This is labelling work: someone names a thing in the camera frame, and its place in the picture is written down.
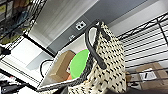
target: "green object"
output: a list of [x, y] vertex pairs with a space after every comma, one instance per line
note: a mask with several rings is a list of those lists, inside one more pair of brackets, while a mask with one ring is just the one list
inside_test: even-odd
[[85, 69], [88, 56], [89, 56], [89, 50], [85, 49], [77, 53], [71, 60], [70, 73], [72, 79], [80, 77], [81, 73]]

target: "beige box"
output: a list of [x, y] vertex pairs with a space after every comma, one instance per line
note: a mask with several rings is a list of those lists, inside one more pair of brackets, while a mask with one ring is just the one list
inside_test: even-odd
[[[151, 64], [145, 64], [143, 66], [140, 66], [136, 69], [137, 72], [142, 72], [144, 70], [147, 70], [149, 68], [152, 68], [152, 70], [155, 69], [162, 69], [162, 66], [159, 63], [151, 63]], [[160, 78], [168, 78], [168, 75], [165, 70], [159, 70], [154, 71], [156, 79]], [[140, 82], [141, 88], [143, 90], [146, 89], [168, 89], [168, 80], [155, 80], [155, 81], [145, 81]]]
[[66, 81], [70, 75], [66, 70], [74, 56], [75, 53], [72, 51], [61, 54], [49, 73], [50, 77], [57, 82]]

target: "metal wire rack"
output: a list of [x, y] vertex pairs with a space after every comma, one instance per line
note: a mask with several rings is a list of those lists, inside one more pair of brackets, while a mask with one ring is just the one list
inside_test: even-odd
[[[4, 8], [4, 12], [0, 15], [0, 41], [25, 24], [27, 26], [16, 40], [2, 46], [9, 50], [14, 49], [24, 39], [22, 35], [29, 34], [46, 2], [47, 0], [1, 0], [0, 7]], [[22, 12], [26, 12], [27, 17], [17, 23]]]
[[[126, 70], [130, 74], [156, 72], [168, 69], [168, 12], [154, 18], [132, 30], [129, 30], [119, 36], [123, 42], [125, 50]], [[158, 62], [162, 65], [161, 69], [152, 69], [149, 71], [135, 72], [137, 67], [145, 64]], [[157, 78], [151, 80], [134, 80], [128, 83], [168, 80], [168, 78]]]

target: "black basket handle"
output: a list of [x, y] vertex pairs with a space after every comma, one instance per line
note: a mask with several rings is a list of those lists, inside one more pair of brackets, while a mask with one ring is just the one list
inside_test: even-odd
[[96, 59], [100, 68], [104, 70], [107, 68], [107, 65], [104, 63], [104, 60], [96, 53], [96, 51], [93, 49], [93, 47], [89, 41], [89, 31], [92, 27], [97, 28], [97, 30], [100, 31], [101, 34], [103, 35], [103, 38], [105, 38], [107, 41], [110, 40], [110, 36], [107, 35], [105, 33], [105, 31], [101, 28], [101, 24], [102, 24], [102, 22], [100, 20], [96, 20], [90, 26], [88, 26], [88, 28], [86, 28], [86, 30], [85, 30], [85, 43], [86, 43], [86, 46], [87, 46], [88, 50], [90, 51], [91, 55]]

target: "electrical outlet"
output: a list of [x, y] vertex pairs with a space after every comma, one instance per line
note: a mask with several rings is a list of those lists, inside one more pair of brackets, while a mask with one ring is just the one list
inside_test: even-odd
[[77, 30], [81, 30], [82, 28], [84, 28], [86, 26], [86, 23], [84, 21], [78, 22], [76, 24], [76, 29]]
[[69, 41], [71, 41], [73, 38], [75, 38], [75, 35], [71, 35], [71, 36], [69, 37]]

